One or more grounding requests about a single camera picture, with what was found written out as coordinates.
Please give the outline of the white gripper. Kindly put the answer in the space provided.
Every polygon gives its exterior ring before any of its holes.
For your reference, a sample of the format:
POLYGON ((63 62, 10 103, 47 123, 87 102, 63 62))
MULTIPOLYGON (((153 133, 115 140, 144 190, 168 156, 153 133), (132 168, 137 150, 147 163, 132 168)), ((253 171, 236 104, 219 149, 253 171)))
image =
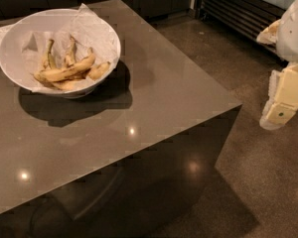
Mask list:
POLYGON ((282 128, 298 111, 298 0, 290 5, 280 21, 262 30, 256 41, 275 45, 278 55, 290 63, 269 78, 268 100, 259 125, 266 130, 282 128))

